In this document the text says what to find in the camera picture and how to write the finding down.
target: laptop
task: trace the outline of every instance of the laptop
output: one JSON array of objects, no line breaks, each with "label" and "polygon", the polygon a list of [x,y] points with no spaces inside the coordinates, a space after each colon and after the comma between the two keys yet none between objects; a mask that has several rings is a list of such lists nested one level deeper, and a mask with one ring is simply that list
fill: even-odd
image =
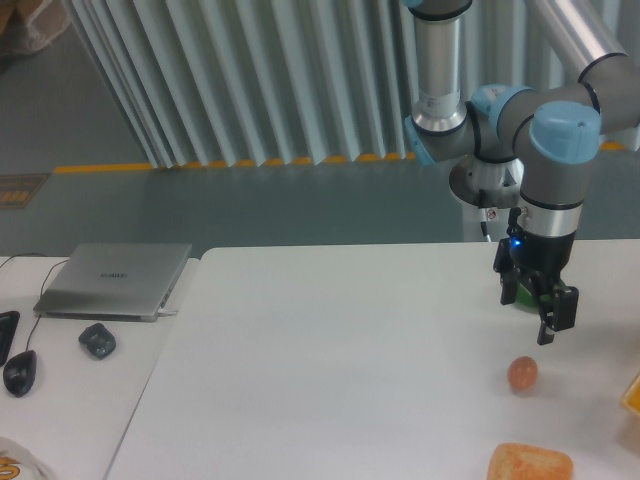
[{"label": "laptop", "polygon": [[47,317],[155,321],[191,245],[79,245],[33,308]]}]

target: computer mouse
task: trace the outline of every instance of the computer mouse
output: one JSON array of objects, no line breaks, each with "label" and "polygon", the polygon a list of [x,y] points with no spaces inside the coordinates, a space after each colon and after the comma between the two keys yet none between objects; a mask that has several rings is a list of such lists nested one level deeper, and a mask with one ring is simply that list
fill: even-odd
[{"label": "computer mouse", "polygon": [[108,356],[116,348],[113,334],[101,323],[94,323],[84,329],[78,341],[98,360]]},{"label": "computer mouse", "polygon": [[10,394],[20,398],[29,393],[36,379],[36,363],[37,356],[33,350],[27,350],[9,359],[4,366],[2,380]]}]

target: laptop logo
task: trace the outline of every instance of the laptop logo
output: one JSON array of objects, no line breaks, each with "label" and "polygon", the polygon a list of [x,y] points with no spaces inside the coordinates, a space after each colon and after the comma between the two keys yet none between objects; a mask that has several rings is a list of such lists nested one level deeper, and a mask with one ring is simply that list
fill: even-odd
[{"label": "laptop logo", "polygon": [[127,278],[128,273],[101,273],[100,278]]}]

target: white table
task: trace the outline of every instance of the white table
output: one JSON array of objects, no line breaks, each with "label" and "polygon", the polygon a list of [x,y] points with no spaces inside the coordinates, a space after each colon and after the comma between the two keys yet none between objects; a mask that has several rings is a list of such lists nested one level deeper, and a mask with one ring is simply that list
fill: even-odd
[{"label": "white table", "polygon": [[[24,350],[42,282],[61,260],[16,258],[0,269],[0,309],[21,314],[10,357]],[[187,262],[167,310],[180,307],[197,266]],[[104,322],[117,347],[98,361],[78,342],[95,320],[43,318],[30,346],[38,355],[31,391],[14,398],[0,384],[0,435],[29,449],[60,480],[103,478],[174,322]]]},{"label": "white table", "polygon": [[[576,328],[500,306],[496,245],[218,249],[200,263],[109,479],[478,479],[497,444],[636,478],[640,241],[577,242]],[[506,381],[532,355],[529,395]]]}]

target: brown ball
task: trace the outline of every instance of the brown ball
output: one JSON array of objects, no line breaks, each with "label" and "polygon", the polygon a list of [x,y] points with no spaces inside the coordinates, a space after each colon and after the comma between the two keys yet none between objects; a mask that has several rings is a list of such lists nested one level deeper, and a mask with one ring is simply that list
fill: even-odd
[{"label": "brown ball", "polygon": [[538,378],[538,365],[531,357],[518,357],[509,366],[507,379],[515,391],[531,388]]}]

